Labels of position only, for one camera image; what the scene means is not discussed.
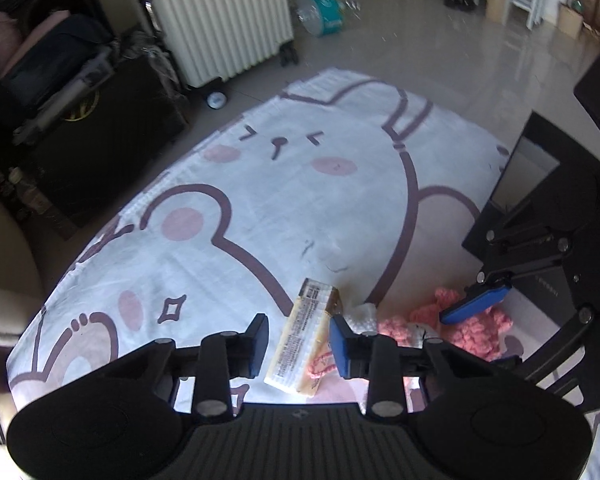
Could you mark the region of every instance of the gray glossy floor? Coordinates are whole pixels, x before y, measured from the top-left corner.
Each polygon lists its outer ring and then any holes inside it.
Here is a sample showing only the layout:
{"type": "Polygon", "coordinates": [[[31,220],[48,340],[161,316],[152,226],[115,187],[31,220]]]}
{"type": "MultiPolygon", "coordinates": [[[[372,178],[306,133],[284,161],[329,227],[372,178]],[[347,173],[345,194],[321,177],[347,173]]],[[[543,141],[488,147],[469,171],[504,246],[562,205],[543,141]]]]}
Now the gray glossy floor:
{"type": "Polygon", "coordinates": [[[340,34],[298,32],[299,66],[271,59],[228,83],[222,110],[193,105],[193,124],[92,225],[63,242],[39,221],[25,232],[50,292],[98,229],[164,168],[237,114],[288,83],[330,66],[363,72],[423,95],[488,129],[513,147],[532,110],[560,126],[600,158],[600,133],[573,96],[573,87],[600,52],[600,40],[578,41],[546,24],[526,30],[526,15],[507,27],[479,13],[449,10],[442,0],[361,0],[362,19],[340,34]]]}

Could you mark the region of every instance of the box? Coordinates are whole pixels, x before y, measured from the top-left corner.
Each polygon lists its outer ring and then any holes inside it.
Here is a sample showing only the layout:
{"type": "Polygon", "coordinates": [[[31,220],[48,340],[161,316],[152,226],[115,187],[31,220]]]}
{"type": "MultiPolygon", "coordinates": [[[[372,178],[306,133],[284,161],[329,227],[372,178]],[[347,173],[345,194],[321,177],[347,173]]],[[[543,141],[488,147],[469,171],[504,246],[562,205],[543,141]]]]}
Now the box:
{"type": "Polygon", "coordinates": [[[306,279],[286,320],[265,383],[288,394],[313,397],[320,379],[312,379],[308,365],[329,339],[333,314],[342,312],[340,293],[334,286],[306,279]]]}
{"type": "Polygon", "coordinates": [[[576,12],[565,4],[560,4],[558,11],[558,30],[571,36],[574,40],[578,39],[582,30],[582,14],[576,12]]]}

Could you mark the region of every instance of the pink circle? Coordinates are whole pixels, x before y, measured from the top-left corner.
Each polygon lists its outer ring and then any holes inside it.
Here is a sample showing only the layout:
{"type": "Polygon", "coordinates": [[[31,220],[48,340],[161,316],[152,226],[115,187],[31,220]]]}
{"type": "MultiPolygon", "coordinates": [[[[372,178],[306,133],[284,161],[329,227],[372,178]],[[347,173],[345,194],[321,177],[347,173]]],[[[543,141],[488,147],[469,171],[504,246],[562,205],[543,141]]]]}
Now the pink circle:
{"type": "Polygon", "coordinates": [[[232,148],[231,146],[225,146],[224,144],[218,144],[208,150],[205,150],[203,156],[206,160],[211,162],[233,162],[240,157],[240,150],[232,148]]]}
{"type": "Polygon", "coordinates": [[[197,235],[205,223],[202,213],[190,207],[171,211],[162,222],[162,234],[173,242],[183,242],[197,235]]]}
{"type": "Polygon", "coordinates": [[[123,291],[118,297],[118,311],[126,327],[133,332],[140,330],[144,321],[142,303],[135,293],[130,290],[123,291]]]}
{"type": "Polygon", "coordinates": [[[315,171],[320,171],[326,175],[347,176],[355,173],[358,167],[355,163],[347,158],[340,156],[322,156],[315,158],[311,163],[315,171]]]}

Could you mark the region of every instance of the small bottle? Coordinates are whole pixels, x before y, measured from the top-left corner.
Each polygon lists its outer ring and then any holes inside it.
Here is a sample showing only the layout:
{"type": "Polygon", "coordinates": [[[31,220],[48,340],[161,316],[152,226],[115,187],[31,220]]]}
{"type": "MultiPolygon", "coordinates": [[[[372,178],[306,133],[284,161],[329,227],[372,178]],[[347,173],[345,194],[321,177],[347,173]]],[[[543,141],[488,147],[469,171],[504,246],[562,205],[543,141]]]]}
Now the small bottle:
{"type": "Polygon", "coordinates": [[[64,240],[75,235],[78,228],[37,188],[35,181],[23,173],[20,168],[13,168],[9,173],[9,182],[16,189],[20,201],[33,212],[49,220],[54,230],[64,240]]]}

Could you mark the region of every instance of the beige chair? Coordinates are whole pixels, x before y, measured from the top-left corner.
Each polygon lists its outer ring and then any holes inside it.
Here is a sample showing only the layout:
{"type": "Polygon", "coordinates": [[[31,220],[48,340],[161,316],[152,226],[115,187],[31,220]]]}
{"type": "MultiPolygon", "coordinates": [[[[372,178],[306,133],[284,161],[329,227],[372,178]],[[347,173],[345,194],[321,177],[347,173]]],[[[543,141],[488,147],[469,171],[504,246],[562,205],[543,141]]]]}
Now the beige chair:
{"type": "MultiPolygon", "coordinates": [[[[25,237],[0,204],[0,348],[12,348],[43,303],[40,276],[25,237]]],[[[0,395],[6,431],[16,413],[10,394],[0,395]]]]}

